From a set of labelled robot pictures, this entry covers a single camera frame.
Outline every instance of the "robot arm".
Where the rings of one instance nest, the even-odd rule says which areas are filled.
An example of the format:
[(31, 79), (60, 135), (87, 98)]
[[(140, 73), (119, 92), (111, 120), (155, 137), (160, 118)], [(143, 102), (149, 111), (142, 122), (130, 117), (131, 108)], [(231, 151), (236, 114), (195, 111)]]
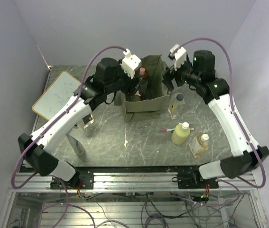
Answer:
[(186, 83), (191, 90), (196, 91), (218, 118), (231, 147), (232, 157), (200, 166), (199, 171), (202, 178), (209, 179), (220, 176), (235, 178), (255, 169), (258, 166), (258, 161), (252, 152), (250, 143), (262, 160), (269, 155), (269, 150), (266, 146), (260, 147), (259, 143), (252, 137), (233, 103), (234, 112), (251, 139), (251, 142), (246, 141), (231, 109), (229, 86), (224, 79), (215, 77), (214, 55), (210, 51), (196, 51), (193, 64), (191, 64), (183, 47), (172, 54), (176, 48), (179, 48), (179, 45), (175, 45), (170, 50), (169, 57), (174, 59), (175, 63), (171, 68), (166, 69), (163, 83), (172, 91), (174, 89), (172, 80), (175, 79), (177, 86)]
[(36, 141), (27, 154), (25, 160), (33, 167), (35, 172), (41, 176), (53, 175), (66, 181), (72, 188), (76, 187), (80, 180), (78, 172), (69, 163), (59, 160), (52, 154), (57, 144), (69, 130), (84, 117), (106, 102), (107, 95), (121, 90), (128, 96), (133, 96), (140, 83), (141, 78), (135, 77), (135, 71), (140, 67), (141, 60), (130, 53), (124, 52), (125, 58), (119, 63), (112, 58), (103, 58), (96, 66), (95, 74), (88, 77), (84, 83), (80, 98), (76, 104), (66, 112), (66, 109), (76, 100), (79, 91), (75, 91), (67, 104), (44, 126), (33, 132), (30, 136), (23, 133), (19, 138), (21, 152), (34, 140), (41, 136), (59, 115), (66, 112), (42, 137)]

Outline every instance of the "table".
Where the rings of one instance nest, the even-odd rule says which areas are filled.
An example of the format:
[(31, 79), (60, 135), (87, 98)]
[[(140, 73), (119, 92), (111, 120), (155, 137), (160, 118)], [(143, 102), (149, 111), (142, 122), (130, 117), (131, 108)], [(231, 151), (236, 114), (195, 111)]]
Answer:
[[(81, 80), (85, 66), (53, 66), (46, 87), (64, 70)], [(94, 72), (95, 67), (91, 67), (88, 76)], [(177, 91), (183, 93), (186, 102), (181, 118), (171, 120), (166, 104), (159, 119), (124, 123), (120, 106), (101, 104), (93, 112), (95, 122), (89, 130), (74, 128), (70, 131), (82, 143), (86, 153), (75, 154), (65, 137), (53, 155), (75, 167), (199, 165), (230, 157), (232, 154), (226, 135), (202, 98), (187, 85)], [(196, 130), (181, 146), (172, 143), (171, 133), (160, 131), (185, 121)], [(45, 123), (46, 120), (39, 116), (35, 130)], [(210, 147), (202, 156), (195, 158), (188, 143), (198, 132), (209, 134)]]

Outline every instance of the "label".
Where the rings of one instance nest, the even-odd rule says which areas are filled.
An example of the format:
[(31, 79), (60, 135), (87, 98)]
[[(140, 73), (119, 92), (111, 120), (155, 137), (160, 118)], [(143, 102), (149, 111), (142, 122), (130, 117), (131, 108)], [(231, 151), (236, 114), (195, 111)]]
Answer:
[(171, 115), (175, 115), (176, 109), (177, 109), (177, 102), (176, 100), (173, 100), (170, 104)]
[(198, 152), (201, 150), (202, 147), (199, 144), (197, 137), (195, 137), (192, 142), (189, 143), (189, 148), (194, 156), (198, 155)]

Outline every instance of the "whiteboard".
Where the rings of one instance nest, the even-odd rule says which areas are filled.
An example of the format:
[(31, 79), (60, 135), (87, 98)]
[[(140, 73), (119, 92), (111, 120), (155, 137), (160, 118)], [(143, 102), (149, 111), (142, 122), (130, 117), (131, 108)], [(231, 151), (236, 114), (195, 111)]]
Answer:
[(32, 110), (47, 120), (51, 119), (64, 107), (79, 85), (80, 81), (63, 71), (35, 102)]

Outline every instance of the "white bottle cap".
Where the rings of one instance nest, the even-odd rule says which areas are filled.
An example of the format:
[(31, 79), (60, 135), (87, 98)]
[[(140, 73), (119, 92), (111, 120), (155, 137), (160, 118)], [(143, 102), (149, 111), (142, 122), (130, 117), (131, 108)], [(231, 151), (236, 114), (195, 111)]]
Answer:
[(202, 137), (201, 137), (201, 140), (203, 142), (206, 142), (208, 139), (209, 139), (209, 135), (207, 135), (207, 134), (203, 134)]
[(182, 124), (182, 129), (183, 130), (187, 130), (189, 128), (189, 123), (187, 123), (187, 122), (183, 122), (183, 124)]

